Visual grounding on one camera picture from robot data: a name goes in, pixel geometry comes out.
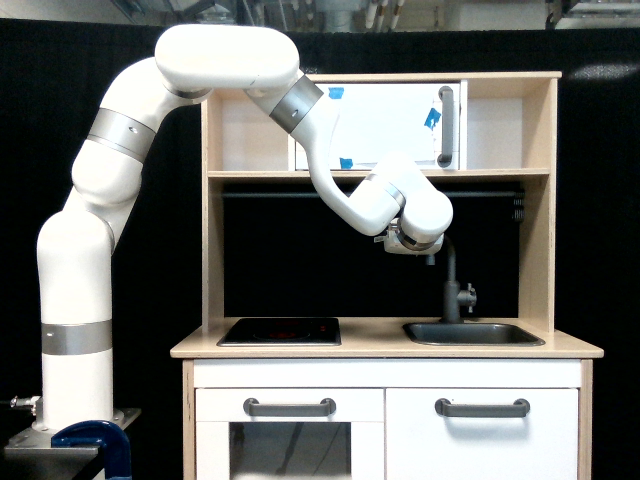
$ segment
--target oven window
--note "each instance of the oven window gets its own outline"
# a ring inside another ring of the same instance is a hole
[[[229,424],[232,480],[351,479],[351,424]]]

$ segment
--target stainless steel sink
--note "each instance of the stainless steel sink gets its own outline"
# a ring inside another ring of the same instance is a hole
[[[407,323],[402,328],[412,342],[425,345],[544,345],[535,335],[503,323]]]

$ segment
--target toy kitchen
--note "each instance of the toy kitchen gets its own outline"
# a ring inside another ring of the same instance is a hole
[[[560,74],[309,77],[344,118],[329,179],[355,197],[401,144],[453,222],[426,255],[390,255],[399,222],[356,232],[318,198],[306,149],[216,90],[203,323],[171,350],[184,478],[590,479],[603,351],[554,328]]]

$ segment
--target cabinet door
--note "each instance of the cabinet door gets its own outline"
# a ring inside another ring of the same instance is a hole
[[[197,389],[196,458],[198,480],[383,480],[384,391]]]
[[[525,399],[530,410],[524,418],[446,417],[436,412],[439,399],[454,406]],[[577,478],[576,389],[388,389],[386,413],[388,480]]]

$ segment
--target faucet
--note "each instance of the faucet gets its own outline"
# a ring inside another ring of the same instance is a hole
[[[447,247],[447,281],[444,282],[442,323],[463,323],[460,318],[460,307],[468,307],[473,312],[476,304],[476,290],[469,283],[467,290],[460,290],[460,283],[456,280],[456,249],[453,242],[446,235],[444,244]]]

